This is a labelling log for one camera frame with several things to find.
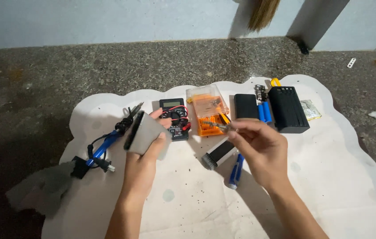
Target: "speckled floor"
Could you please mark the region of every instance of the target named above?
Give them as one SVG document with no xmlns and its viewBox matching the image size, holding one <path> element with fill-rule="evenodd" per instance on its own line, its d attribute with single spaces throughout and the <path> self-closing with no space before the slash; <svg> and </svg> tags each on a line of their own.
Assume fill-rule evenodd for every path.
<svg viewBox="0 0 376 239">
<path fill-rule="evenodd" d="M 4 193 L 58 163 L 72 138 L 70 114 L 91 94 L 306 74 L 331 91 L 376 161 L 376 119 L 367 115 L 376 111 L 375 59 L 376 52 L 304 56 L 285 37 L 0 50 L 0 238 L 39 237 L 44 218 L 14 213 Z"/>
</svg>

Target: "wall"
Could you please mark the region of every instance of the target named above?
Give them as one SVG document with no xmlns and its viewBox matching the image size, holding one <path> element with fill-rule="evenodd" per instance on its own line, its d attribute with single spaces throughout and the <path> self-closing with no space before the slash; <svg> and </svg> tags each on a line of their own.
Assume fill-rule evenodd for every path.
<svg viewBox="0 0 376 239">
<path fill-rule="evenodd" d="M 258 34 L 240 31 L 248 9 L 233 0 L 0 0 L 0 48 L 285 36 L 303 2 L 281 0 Z"/>
<path fill-rule="evenodd" d="M 314 50 L 353 51 L 375 48 L 376 0 L 350 0 Z"/>
</svg>

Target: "broom bristles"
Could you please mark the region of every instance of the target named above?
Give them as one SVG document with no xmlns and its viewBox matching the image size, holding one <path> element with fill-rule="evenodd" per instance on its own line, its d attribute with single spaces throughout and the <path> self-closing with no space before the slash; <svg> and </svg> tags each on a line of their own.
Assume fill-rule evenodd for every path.
<svg viewBox="0 0 376 239">
<path fill-rule="evenodd" d="M 248 28 L 260 31 L 269 26 L 281 0 L 260 0 L 253 9 Z"/>
</svg>

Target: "digital multimeter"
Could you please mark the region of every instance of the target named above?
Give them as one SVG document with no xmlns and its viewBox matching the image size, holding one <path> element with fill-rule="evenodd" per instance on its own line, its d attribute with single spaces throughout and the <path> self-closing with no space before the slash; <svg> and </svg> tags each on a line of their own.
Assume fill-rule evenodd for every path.
<svg viewBox="0 0 376 239">
<path fill-rule="evenodd" d="M 171 118 L 172 126 L 170 126 L 169 131 L 172 133 L 173 141 L 188 140 L 188 130 L 183 130 L 182 128 L 188 122 L 187 119 L 181 119 L 182 117 L 187 117 L 187 112 L 185 111 L 184 99 L 165 99 L 160 100 L 160 107 L 163 109 L 163 114 L 160 116 L 162 119 Z"/>
</svg>

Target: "yellow handle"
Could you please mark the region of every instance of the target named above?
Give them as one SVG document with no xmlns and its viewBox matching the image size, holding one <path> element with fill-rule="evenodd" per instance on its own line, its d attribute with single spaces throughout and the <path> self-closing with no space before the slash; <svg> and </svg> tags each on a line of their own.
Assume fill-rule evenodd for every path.
<svg viewBox="0 0 376 239">
<path fill-rule="evenodd" d="M 270 81 L 270 85 L 271 85 L 271 86 L 281 86 L 281 83 L 279 83 L 278 78 L 273 78 L 273 79 Z"/>
</svg>

